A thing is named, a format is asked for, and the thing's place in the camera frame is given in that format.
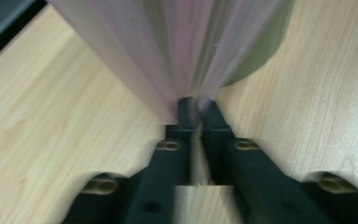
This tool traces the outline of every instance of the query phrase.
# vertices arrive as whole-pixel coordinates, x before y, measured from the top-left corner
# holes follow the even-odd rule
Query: wood grain
[[[218,103],[290,176],[358,187],[358,1],[297,1],[278,52]],[[160,125],[47,7],[0,54],[0,223],[60,222],[94,172],[146,166]],[[182,222],[234,222],[225,188],[182,192]]]

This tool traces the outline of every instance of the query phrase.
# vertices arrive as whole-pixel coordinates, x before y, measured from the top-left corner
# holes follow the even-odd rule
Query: pink plastic film
[[[171,123],[178,99],[216,95],[281,1],[49,2],[163,122]]]

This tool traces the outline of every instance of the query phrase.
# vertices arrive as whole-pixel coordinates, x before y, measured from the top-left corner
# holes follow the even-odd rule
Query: black metal bracket
[[[179,101],[178,125],[166,126],[146,168],[131,178],[94,176],[63,223],[172,223],[174,187],[190,180],[190,142],[199,124],[192,107],[191,98]],[[255,142],[235,137],[215,102],[200,117],[212,178],[217,185],[234,186],[245,223],[358,223],[354,186],[332,175],[322,178],[331,182],[324,186],[288,177]],[[334,189],[334,178],[349,192],[328,190]]]

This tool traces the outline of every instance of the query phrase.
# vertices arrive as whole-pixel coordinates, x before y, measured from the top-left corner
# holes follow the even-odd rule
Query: wooden table
[[[358,187],[358,1],[299,0],[280,49],[222,89],[237,136],[291,177]],[[57,223],[95,172],[145,167],[161,123],[52,7],[0,53],[0,223]],[[192,187],[184,223],[230,223],[225,188]]]

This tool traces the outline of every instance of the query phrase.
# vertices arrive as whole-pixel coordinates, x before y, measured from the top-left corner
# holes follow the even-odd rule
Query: bolt hole
[[[157,145],[157,149],[160,150],[176,150],[179,149],[180,145],[176,142],[160,142]]]
[[[328,179],[323,179],[320,182],[320,185],[322,185],[323,187],[327,188],[327,189],[338,189],[339,185],[331,180]]]
[[[251,142],[236,142],[234,147],[240,150],[259,149],[259,147]]]
[[[99,189],[100,191],[103,191],[103,192],[113,192],[115,189],[116,189],[116,183],[115,182],[112,182],[112,181],[106,181],[106,182],[103,182],[100,186],[99,186]]]

